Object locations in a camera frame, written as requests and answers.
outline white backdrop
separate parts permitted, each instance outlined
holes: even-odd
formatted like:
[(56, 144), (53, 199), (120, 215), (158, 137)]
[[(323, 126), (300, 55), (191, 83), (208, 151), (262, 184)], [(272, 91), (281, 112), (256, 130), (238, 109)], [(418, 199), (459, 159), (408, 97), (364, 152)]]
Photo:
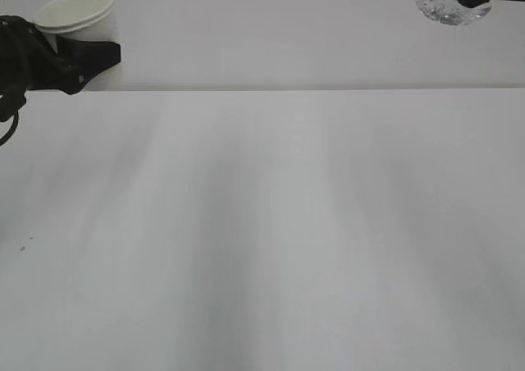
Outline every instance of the white backdrop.
[[(0, 1), (32, 19), (50, 0)], [(452, 28), (414, 0), (116, 0), (124, 90), (525, 86), (523, 3)]]
[(0, 369), (524, 369), (524, 99), (31, 94)]

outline stacked paper cup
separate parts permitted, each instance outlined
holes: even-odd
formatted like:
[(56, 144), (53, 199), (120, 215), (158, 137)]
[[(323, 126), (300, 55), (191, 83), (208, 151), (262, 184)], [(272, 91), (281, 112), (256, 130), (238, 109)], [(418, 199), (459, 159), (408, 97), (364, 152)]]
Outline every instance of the stacked paper cup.
[[(56, 36), (81, 41), (119, 43), (115, 0), (53, 0), (34, 17), (37, 28), (57, 49)], [(121, 86), (122, 66), (97, 76), (86, 90), (112, 90)]]

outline clear plastic bottle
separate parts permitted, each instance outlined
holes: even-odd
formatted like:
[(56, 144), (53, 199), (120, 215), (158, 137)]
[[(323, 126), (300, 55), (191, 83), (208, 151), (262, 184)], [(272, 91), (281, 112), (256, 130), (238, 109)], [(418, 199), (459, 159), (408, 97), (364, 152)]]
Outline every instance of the clear plastic bottle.
[(490, 3), (468, 8), (457, 0), (416, 0), (419, 10), (433, 21), (446, 25), (469, 25), (486, 16), (492, 9)]

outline white table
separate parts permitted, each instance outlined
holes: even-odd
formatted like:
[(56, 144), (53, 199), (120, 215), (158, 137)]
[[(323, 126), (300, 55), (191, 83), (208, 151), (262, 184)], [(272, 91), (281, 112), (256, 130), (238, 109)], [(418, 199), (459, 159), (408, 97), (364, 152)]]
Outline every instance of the white table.
[(0, 370), (525, 369), (524, 99), (30, 95)]

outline cup rim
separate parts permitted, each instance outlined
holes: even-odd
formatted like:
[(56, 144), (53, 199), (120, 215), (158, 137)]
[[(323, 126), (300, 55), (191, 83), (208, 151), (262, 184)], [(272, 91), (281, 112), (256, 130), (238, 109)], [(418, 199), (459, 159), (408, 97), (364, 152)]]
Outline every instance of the cup rim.
[(39, 20), (39, 18), (42, 18), (42, 15), (45, 14), (46, 11), (48, 11), (50, 8), (56, 6), (63, 0), (52, 0), (51, 2), (44, 5), (34, 16), (34, 23), (41, 29), (46, 30), (48, 32), (55, 31), (56, 33), (59, 30), (78, 30), (82, 29), (84, 27), (87, 27), (89, 25), (92, 25), (96, 21), (100, 21), (102, 18), (107, 16), (109, 12), (111, 12), (113, 8), (113, 4), (115, 0), (107, 0), (107, 3), (101, 7), (99, 10), (95, 11), (92, 14), (89, 14), (88, 16), (85, 16), (77, 21), (63, 23), (62, 25), (45, 25), (45, 22)]

